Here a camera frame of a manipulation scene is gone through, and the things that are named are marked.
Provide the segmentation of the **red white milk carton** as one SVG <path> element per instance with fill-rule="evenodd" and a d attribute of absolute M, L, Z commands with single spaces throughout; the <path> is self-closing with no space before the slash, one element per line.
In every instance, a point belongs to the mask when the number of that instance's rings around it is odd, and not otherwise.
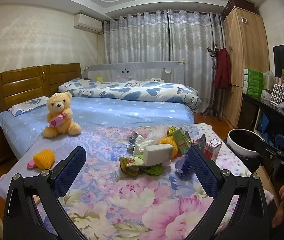
<path fill-rule="evenodd" d="M 222 147 L 222 141 L 214 138 L 209 142 L 207 142 L 207 144 L 205 145 L 204 155 L 208 159 L 216 162 L 221 147 Z"/>

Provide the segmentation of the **blue snack wrapper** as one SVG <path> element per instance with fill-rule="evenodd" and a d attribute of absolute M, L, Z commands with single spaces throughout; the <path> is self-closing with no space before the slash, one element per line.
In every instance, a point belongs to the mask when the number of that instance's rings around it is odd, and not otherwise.
<path fill-rule="evenodd" d="M 180 178 L 187 177 L 192 171 L 192 167 L 189 163 L 188 155 L 182 155 L 175 163 L 176 173 Z"/>

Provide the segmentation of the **green drink carton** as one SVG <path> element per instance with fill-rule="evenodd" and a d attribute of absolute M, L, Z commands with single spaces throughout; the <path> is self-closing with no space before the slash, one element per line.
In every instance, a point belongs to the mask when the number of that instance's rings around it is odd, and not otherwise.
<path fill-rule="evenodd" d="M 182 155 L 186 154 L 191 147 L 190 138 L 182 129 L 175 129 L 171 132 L 175 143 Z"/>

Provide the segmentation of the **white foam block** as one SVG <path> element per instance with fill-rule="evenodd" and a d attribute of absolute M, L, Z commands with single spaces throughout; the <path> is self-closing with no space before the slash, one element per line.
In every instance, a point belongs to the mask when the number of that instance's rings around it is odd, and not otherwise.
<path fill-rule="evenodd" d="M 171 160 L 173 147 L 169 144 L 146 146 L 143 162 L 146 166 L 165 164 Z"/>

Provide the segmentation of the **green snack wrapper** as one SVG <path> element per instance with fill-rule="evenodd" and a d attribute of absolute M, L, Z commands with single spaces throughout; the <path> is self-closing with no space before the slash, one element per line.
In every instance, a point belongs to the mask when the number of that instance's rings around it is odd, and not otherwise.
<path fill-rule="evenodd" d="M 119 159 L 121 171 L 132 177 L 136 177 L 141 173 L 149 174 L 152 176 L 160 176 L 163 174 L 162 164 L 156 164 L 152 166 L 145 166 L 141 155 L 121 157 Z"/>

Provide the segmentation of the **white paper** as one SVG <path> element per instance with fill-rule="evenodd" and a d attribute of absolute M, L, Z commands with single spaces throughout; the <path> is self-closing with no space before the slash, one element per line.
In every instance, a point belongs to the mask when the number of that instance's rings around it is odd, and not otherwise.
<path fill-rule="evenodd" d="M 138 135 L 135 139 L 133 154 L 134 155 L 143 155 L 146 146 L 155 145 L 154 140 L 147 140 L 142 135 Z"/>

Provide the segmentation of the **silver blue wrapper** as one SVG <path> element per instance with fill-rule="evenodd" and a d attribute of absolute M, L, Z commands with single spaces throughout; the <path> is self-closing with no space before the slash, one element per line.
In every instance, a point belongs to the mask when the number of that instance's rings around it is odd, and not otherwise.
<path fill-rule="evenodd" d="M 135 142 L 141 141 L 144 137 L 137 133 L 136 131 L 131 132 L 131 134 L 128 135 L 126 142 L 127 142 L 127 150 L 129 153 L 133 153 L 135 148 Z"/>

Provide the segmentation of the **orange ovaltine wrapper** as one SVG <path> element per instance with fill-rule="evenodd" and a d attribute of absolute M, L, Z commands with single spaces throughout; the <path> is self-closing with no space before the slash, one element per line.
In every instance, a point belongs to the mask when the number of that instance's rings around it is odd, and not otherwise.
<path fill-rule="evenodd" d="M 203 134 L 200 138 L 196 140 L 190 141 L 190 143 L 191 143 L 191 146 L 197 146 L 201 151 L 203 151 L 207 144 L 205 134 Z"/>

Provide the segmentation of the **yellow snack bag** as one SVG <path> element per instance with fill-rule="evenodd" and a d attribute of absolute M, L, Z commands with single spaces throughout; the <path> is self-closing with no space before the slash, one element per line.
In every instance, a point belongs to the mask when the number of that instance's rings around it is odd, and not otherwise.
<path fill-rule="evenodd" d="M 175 126 L 171 126 L 167 129 L 167 137 L 171 137 L 172 133 L 176 130 L 177 128 Z"/>

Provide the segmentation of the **white foam net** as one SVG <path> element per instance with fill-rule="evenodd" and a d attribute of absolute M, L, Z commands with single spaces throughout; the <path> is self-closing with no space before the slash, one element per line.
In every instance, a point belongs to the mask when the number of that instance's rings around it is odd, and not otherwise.
<path fill-rule="evenodd" d="M 167 130 L 169 128 L 167 126 L 159 126 L 155 127 L 147 136 L 147 140 L 153 140 L 157 144 L 162 140 L 167 137 Z"/>

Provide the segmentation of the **white black trash bin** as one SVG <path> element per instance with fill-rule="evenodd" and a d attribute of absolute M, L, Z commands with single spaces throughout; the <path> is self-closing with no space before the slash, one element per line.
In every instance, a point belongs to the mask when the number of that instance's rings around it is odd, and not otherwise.
<path fill-rule="evenodd" d="M 253 158 L 259 156 L 255 150 L 255 143 L 263 138 L 247 129 L 235 128 L 229 131 L 226 143 L 229 148 L 242 157 Z"/>

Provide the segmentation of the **black tv cabinet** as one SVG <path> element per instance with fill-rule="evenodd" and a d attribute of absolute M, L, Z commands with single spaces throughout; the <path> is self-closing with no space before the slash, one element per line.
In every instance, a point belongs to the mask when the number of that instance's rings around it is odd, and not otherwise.
<path fill-rule="evenodd" d="M 284 136 L 284 109 L 269 101 L 242 94 L 237 127 L 254 131 L 274 145 L 278 134 Z"/>

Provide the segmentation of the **blue bed sheet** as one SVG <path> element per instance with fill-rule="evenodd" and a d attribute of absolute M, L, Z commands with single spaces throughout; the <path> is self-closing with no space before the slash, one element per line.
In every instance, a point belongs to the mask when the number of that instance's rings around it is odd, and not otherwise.
<path fill-rule="evenodd" d="M 87 127 L 157 126 L 194 123 L 194 113 L 182 103 L 72 98 L 73 120 Z M 13 116 L 0 113 L 0 126 L 13 153 L 20 159 L 46 126 L 46 106 Z"/>

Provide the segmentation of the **green white box stack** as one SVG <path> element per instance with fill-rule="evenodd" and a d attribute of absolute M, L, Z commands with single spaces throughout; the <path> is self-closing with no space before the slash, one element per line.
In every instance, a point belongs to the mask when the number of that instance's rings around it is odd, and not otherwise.
<path fill-rule="evenodd" d="M 243 93 L 259 99 L 264 88 L 263 73 L 244 68 Z"/>

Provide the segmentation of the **wooden coat stand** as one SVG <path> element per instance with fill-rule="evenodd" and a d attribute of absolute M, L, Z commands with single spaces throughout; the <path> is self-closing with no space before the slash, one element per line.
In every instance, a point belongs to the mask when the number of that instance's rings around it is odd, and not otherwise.
<path fill-rule="evenodd" d="M 211 99 L 211 102 L 209 105 L 206 107 L 206 109 L 201 113 L 201 116 L 206 115 L 208 112 L 212 112 L 212 115 L 217 118 L 219 122 L 221 122 L 220 118 L 220 113 L 218 109 L 218 89 L 215 88 L 214 82 L 215 82 L 215 77 L 216 77 L 216 69 L 217 69 L 217 61 L 218 61 L 218 53 L 219 53 L 219 48 L 218 44 L 215 43 L 213 49 L 207 48 L 208 52 L 210 53 L 210 57 L 213 60 L 213 80 L 212 80 L 212 89 L 213 89 L 213 98 Z"/>

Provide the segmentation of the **yellow teddy bear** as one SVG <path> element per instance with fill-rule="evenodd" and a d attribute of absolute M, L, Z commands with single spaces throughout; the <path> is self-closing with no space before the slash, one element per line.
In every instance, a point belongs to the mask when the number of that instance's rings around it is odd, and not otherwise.
<path fill-rule="evenodd" d="M 48 126 L 43 130 L 45 138 L 54 138 L 59 134 L 79 135 L 81 127 L 73 121 L 71 110 L 71 93 L 55 93 L 47 101 Z"/>

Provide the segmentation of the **blue pillow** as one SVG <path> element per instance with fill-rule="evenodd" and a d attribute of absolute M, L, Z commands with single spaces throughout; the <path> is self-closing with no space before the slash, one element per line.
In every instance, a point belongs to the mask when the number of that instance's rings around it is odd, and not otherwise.
<path fill-rule="evenodd" d="M 46 105 L 48 99 L 49 98 L 46 96 L 41 96 L 41 97 L 38 97 L 32 100 L 28 100 L 28 101 L 13 105 L 11 108 L 8 109 L 8 111 L 10 111 L 13 116 L 18 116 L 18 115 L 33 111 L 34 109 L 37 109 L 39 107 Z"/>

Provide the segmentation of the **red coat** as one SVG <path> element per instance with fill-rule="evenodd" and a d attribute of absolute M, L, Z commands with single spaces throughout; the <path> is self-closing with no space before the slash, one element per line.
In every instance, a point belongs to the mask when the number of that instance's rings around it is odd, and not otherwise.
<path fill-rule="evenodd" d="M 226 89 L 231 85 L 231 61 L 226 48 L 218 52 L 217 68 L 214 79 L 216 89 Z"/>

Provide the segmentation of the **wooden headboard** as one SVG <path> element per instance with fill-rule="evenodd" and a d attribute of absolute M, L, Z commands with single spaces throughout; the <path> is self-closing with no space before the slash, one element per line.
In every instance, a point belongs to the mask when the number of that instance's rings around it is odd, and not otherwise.
<path fill-rule="evenodd" d="M 12 106 L 40 96 L 50 97 L 58 87 L 81 78 L 78 63 L 49 64 L 0 73 L 0 113 Z"/>

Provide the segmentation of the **wooden wardrobe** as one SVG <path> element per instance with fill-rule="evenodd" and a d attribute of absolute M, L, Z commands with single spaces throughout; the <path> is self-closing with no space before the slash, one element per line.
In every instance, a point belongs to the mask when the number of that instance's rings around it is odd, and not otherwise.
<path fill-rule="evenodd" d="M 234 7 L 223 21 L 225 47 L 231 61 L 231 86 L 226 90 L 223 116 L 236 128 L 242 108 L 244 70 L 267 72 L 269 49 L 261 16 Z"/>

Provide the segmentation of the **blue white cartoon quilt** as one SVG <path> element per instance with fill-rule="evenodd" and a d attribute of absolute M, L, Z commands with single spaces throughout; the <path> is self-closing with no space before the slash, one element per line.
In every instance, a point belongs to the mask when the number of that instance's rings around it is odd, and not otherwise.
<path fill-rule="evenodd" d="M 151 81 L 98 82 L 72 79 L 58 87 L 58 92 L 70 92 L 73 97 L 109 98 L 127 101 L 174 102 L 196 111 L 202 104 L 198 92 L 179 83 Z"/>

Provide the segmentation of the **grey curtains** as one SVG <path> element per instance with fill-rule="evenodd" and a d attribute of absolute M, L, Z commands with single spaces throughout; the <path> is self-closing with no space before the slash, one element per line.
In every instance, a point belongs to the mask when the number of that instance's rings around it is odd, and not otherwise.
<path fill-rule="evenodd" d="M 208 50 L 225 44 L 222 16 L 163 10 L 127 15 L 103 24 L 107 63 L 184 61 L 185 84 L 202 106 L 213 99 L 213 59 Z"/>

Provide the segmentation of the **white air conditioner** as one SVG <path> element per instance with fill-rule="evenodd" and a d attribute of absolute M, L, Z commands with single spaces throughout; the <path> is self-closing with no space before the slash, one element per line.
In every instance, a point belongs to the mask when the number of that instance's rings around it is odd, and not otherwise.
<path fill-rule="evenodd" d="M 99 33 L 102 30 L 102 22 L 84 14 L 77 14 L 74 16 L 74 28 Z"/>

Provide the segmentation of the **photo grid frame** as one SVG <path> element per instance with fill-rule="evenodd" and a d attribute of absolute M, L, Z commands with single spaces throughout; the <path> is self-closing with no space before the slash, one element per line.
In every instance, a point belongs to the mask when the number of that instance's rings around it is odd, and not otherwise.
<path fill-rule="evenodd" d="M 272 104 L 278 105 L 282 102 L 283 98 L 284 98 L 284 86 L 274 84 L 270 102 Z"/>

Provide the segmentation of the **white bed guard rail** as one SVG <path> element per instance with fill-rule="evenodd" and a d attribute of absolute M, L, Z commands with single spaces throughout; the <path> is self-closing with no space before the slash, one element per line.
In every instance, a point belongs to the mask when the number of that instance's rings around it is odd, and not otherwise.
<path fill-rule="evenodd" d="M 185 83 L 185 60 L 100 64 L 86 66 L 83 78 L 96 80 L 103 77 L 106 81 L 117 80 L 159 80 L 164 82 Z"/>

